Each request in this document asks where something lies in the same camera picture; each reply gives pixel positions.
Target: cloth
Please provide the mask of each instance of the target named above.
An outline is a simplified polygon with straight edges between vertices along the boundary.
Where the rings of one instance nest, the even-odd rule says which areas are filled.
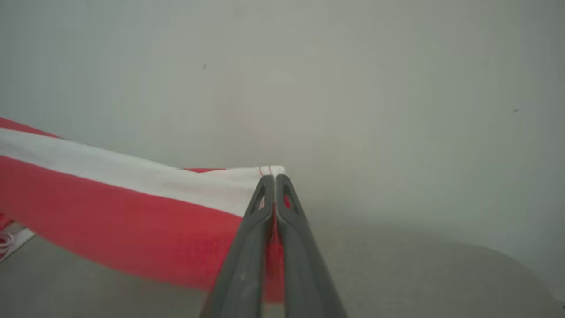
[[[3,212],[35,233],[108,267],[199,289],[213,285],[258,180],[285,172],[177,169],[7,119],[0,171]],[[267,275],[268,300],[281,300],[281,281]]]
[[[34,236],[30,229],[17,224],[0,231],[0,263]]]
[[[0,213],[0,231],[7,228],[8,225],[12,224],[12,222],[13,220],[10,219],[7,215]]]

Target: white wall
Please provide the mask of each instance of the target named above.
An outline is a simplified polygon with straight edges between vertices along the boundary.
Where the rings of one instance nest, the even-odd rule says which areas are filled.
[[[0,2],[0,116],[500,250],[565,298],[560,0]]]

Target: red and white striped towel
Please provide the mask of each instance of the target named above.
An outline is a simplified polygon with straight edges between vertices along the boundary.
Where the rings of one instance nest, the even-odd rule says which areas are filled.
[[[0,156],[0,206],[10,218],[108,267],[200,289],[212,286],[258,180],[284,173],[187,171],[6,119]],[[268,299],[280,300],[282,277],[271,280]]]

